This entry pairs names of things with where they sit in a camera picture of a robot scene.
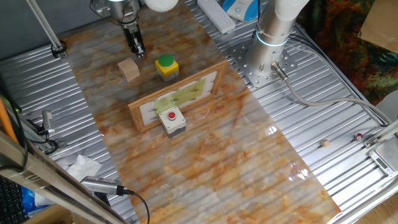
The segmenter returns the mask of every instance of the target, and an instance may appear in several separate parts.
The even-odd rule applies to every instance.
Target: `metal slotted table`
[[[229,50],[251,39],[256,22],[239,21],[235,30],[224,35],[196,0],[186,0],[186,4],[343,212],[361,206],[378,187],[392,180],[367,155],[363,141],[354,140],[356,133],[362,133],[365,140],[380,130],[371,113],[348,102],[320,107],[298,104],[280,80],[253,87]],[[297,64],[296,71],[288,74],[290,81],[306,100],[364,98],[343,74],[335,73],[317,55],[289,46],[286,51]],[[102,164],[97,176],[119,179],[67,60],[54,58],[48,45],[0,62],[0,72],[25,119],[40,123],[41,111],[52,110],[56,133],[51,138],[67,144],[51,155],[53,160],[72,165],[82,154]],[[320,147],[322,139],[328,139],[331,146]],[[126,196],[109,196],[109,202],[123,218],[136,221]]]

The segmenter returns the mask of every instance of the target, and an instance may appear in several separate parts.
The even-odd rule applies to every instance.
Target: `marble-pattern mat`
[[[119,176],[146,199],[151,223],[327,223],[339,212],[232,67],[214,100],[184,114],[184,133],[138,133],[127,104],[168,85],[154,70],[160,54],[178,55],[180,78],[225,60],[183,2],[165,14],[142,10],[140,25],[148,52],[134,58],[141,76],[129,83],[117,67],[131,57],[119,27],[97,22],[64,40]],[[146,223],[141,201],[131,201]]]

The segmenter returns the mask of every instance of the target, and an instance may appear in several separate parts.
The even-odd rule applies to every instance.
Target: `red button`
[[[175,113],[173,113],[173,112],[169,113],[169,118],[170,119],[174,119],[175,118]]]

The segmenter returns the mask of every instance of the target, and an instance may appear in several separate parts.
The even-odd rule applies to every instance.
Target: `wooden picture frame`
[[[225,61],[220,62],[216,65],[213,65],[207,69],[204,69],[194,75],[191,75],[182,81],[171,84],[155,93],[147,95],[139,100],[136,100],[135,102],[128,104],[128,107],[129,107],[129,110],[130,110],[130,113],[132,116],[132,120],[134,121],[134,124],[136,125],[137,130],[140,133],[142,133],[142,132],[160,124],[160,120],[157,119],[157,120],[154,120],[153,122],[145,125],[143,118],[142,118],[140,106],[142,106],[148,102],[154,101],[155,99],[158,99],[161,96],[164,96],[165,94],[168,94],[176,89],[179,89],[182,86],[185,86],[191,82],[194,82],[195,80],[197,80],[199,78],[202,78],[206,75],[211,74],[212,72],[217,71],[216,78],[214,80],[214,84],[211,89],[211,93],[209,95],[206,95],[203,98],[200,98],[199,100],[196,100],[193,103],[190,103],[189,105],[186,105],[179,109],[180,109],[181,113],[184,113],[185,111],[188,111],[188,110],[194,108],[196,105],[199,105],[199,104],[203,103],[204,101],[209,100],[210,98],[214,98],[217,95],[218,88],[220,87],[221,81],[223,79],[224,74],[226,73],[226,71],[228,69],[228,66],[229,66],[229,63],[228,63],[228,61],[225,60]]]

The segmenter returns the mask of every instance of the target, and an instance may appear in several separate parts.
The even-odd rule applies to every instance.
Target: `yellow button base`
[[[171,74],[174,74],[176,72],[178,74],[178,64],[176,63],[176,61],[174,61],[173,64],[168,67],[163,67],[160,65],[159,60],[156,60],[155,67],[159,75],[163,76],[164,78],[168,78]]]

